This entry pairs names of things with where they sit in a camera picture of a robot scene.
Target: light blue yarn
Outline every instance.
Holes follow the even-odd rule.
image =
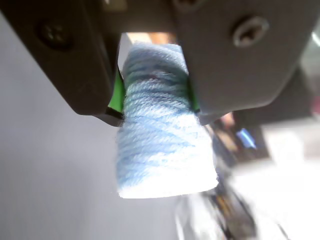
[[[178,45],[133,46],[123,68],[125,121],[117,136],[123,198],[168,197],[216,186],[211,140],[192,111]]]

